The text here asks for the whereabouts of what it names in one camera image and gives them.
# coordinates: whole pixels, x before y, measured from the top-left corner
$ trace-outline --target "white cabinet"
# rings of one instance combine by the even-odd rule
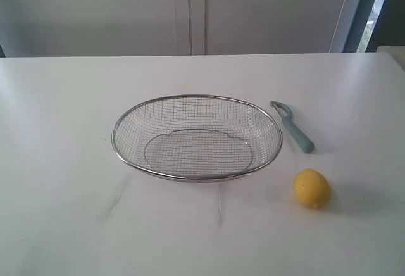
[[[358,0],[0,0],[8,56],[341,51]]]

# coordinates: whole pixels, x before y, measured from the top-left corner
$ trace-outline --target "metal rim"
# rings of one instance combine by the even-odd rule
[[[257,110],[259,110],[260,112],[262,112],[262,114],[264,114],[276,127],[278,134],[280,136],[280,142],[278,143],[278,149],[274,155],[274,157],[272,159],[269,159],[268,161],[252,168],[252,169],[247,169],[247,170],[243,170],[241,172],[235,172],[235,173],[231,173],[229,175],[204,175],[204,176],[194,176],[194,177],[184,177],[184,176],[178,176],[178,175],[173,175],[173,174],[167,174],[167,173],[161,173],[161,172],[156,172],[154,170],[150,170],[148,168],[144,168],[143,166],[140,165],[136,165],[128,160],[126,160],[120,153],[119,150],[115,144],[115,135],[116,135],[116,131],[118,129],[118,127],[120,126],[122,120],[131,112],[133,112],[133,110],[136,110],[137,108],[140,108],[143,105],[147,105],[149,103],[153,103],[153,102],[158,102],[158,101],[164,101],[164,100],[169,100],[169,99],[180,99],[183,97],[208,97],[211,99],[219,99],[219,100],[224,100],[224,101],[233,101],[233,102],[238,102],[240,104],[244,104],[244,105],[248,105],[250,107],[256,108]],[[179,94],[179,95],[174,95],[174,96],[165,96],[165,97],[157,97],[155,99],[151,99],[151,100],[147,100],[144,101],[138,105],[135,105],[134,107],[130,108],[129,110],[127,110],[121,117],[119,117],[119,119],[117,120],[117,122],[115,123],[114,126],[114,130],[113,133],[111,135],[111,143],[114,149],[115,154],[119,157],[119,159],[121,159],[124,163],[126,163],[129,166],[132,166],[138,170],[142,170],[143,172],[149,173],[151,175],[154,175],[156,177],[159,178],[163,178],[163,179],[169,179],[169,180],[176,180],[176,181],[185,181],[185,182],[213,182],[213,181],[220,181],[220,180],[227,180],[227,179],[233,179],[236,177],[241,177],[243,175],[246,175],[248,173],[252,173],[255,172],[257,170],[260,170],[261,168],[266,167],[267,165],[269,165],[271,162],[274,161],[274,159],[278,156],[278,154],[281,151],[282,145],[283,145],[283,134],[282,131],[280,129],[280,127],[278,126],[277,122],[273,119],[272,116],[270,116],[269,113],[267,113],[265,110],[263,110],[262,108],[260,108],[259,106],[249,103],[249,102],[245,102],[245,101],[241,101],[238,99],[234,99],[231,97],[223,97],[223,96],[214,96],[214,95],[210,95],[210,94]]]

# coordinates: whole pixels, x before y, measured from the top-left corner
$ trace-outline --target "light blue handle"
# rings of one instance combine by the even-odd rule
[[[297,142],[299,147],[302,149],[304,153],[309,154],[314,150],[314,144],[313,142],[297,127],[297,125],[294,124],[292,121],[292,112],[291,109],[280,102],[275,102],[272,101],[270,103],[272,106],[274,106],[277,110],[277,113],[282,117],[282,123],[284,127],[289,131],[290,135],[294,138],[294,140]],[[283,116],[278,108],[281,108],[285,111],[286,115]]]

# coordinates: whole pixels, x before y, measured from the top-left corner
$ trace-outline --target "lemon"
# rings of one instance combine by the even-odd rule
[[[321,208],[330,200],[332,189],[328,180],[316,170],[303,170],[294,179],[297,200],[309,208]]]

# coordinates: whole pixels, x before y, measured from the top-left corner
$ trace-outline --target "white table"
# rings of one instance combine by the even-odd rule
[[[122,163],[117,118],[144,100],[289,104],[316,152],[285,142],[220,184]],[[404,275],[405,73],[388,54],[0,60],[0,275]],[[294,175],[329,179],[324,211]]]

